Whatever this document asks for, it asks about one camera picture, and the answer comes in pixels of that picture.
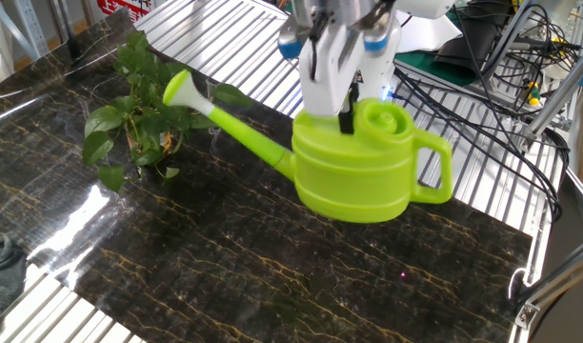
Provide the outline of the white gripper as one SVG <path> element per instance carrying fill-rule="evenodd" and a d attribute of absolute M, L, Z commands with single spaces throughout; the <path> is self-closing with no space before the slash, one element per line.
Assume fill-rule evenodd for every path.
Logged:
<path fill-rule="evenodd" d="M 354 133 L 353 106 L 359 89 L 352 81 L 363 54 L 362 32 L 345 25 L 330 24 L 315 48 L 308 40 L 299 55 L 304 110 L 315 116 L 336 116 L 339 113 L 339 127 L 344 134 Z"/>

